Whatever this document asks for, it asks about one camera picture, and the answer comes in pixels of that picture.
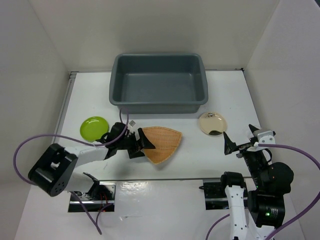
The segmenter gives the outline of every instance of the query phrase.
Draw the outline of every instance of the gray plastic bin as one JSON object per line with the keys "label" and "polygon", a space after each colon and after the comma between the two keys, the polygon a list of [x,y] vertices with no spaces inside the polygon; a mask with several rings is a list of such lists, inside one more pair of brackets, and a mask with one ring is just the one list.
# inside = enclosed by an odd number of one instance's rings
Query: gray plastic bin
{"label": "gray plastic bin", "polygon": [[195,113],[208,101],[204,64],[194,53],[120,54],[109,100],[130,114]]}

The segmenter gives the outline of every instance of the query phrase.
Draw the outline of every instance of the green plate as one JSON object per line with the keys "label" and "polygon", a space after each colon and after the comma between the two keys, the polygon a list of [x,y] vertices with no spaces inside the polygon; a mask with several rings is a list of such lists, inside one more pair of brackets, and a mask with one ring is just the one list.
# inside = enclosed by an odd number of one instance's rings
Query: green plate
{"label": "green plate", "polygon": [[100,116],[92,116],[85,120],[80,127],[80,134],[88,142],[94,142],[108,132],[108,122]]}

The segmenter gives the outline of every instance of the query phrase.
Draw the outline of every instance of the wall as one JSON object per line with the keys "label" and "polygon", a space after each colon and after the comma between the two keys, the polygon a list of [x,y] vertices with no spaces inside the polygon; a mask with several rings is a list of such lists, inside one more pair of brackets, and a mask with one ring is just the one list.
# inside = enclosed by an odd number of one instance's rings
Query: wall
{"label": "wall", "polygon": [[[281,0],[245,77],[262,126],[279,144],[301,148],[320,159],[320,7],[314,0]],[[292,167],[291,198],[301,212],[319,191],[319,170],[309,159],[274,150],[274,160]],[[320,204],[301,218],[306,240],[320,235]]]}
{"label": "wall", "polygon": [[245,67],[279,0],[30,0],[67,68],[111,70],[127,52],[195,52]]}
{"label": "wall", "polygon": [[[30,186],[13,170],[20,142],[53,132],[68,72],[27,0],[0,2],[1,239],[13,239]],[[18,155],[24,176],[50,139],[36,140]]]}

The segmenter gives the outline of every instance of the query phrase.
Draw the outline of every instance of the woven basket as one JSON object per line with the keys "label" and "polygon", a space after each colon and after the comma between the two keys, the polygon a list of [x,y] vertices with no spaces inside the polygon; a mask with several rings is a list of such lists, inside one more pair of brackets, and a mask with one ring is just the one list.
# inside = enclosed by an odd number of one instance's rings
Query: woven basket
{"label": "woven basket", "polygon": [[161,126],[145,127],[142,131],[155,146],[155,149],[144,149],[145,155],[154,164],[167,160],[176,151],[182,138],[181,132]]}

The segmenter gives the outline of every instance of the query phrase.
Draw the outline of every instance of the brown placemat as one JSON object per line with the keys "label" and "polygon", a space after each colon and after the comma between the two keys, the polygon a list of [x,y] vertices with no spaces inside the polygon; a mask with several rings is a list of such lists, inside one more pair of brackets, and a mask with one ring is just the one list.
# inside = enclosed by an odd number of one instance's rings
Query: brown placemat
{"label": "brown placemat", "polygon": [[181,132],[162,126],[144,127],[142,131],[155,146],[155,149],[143,150],[154,164],[163,163],[174,154],[182,138]]}

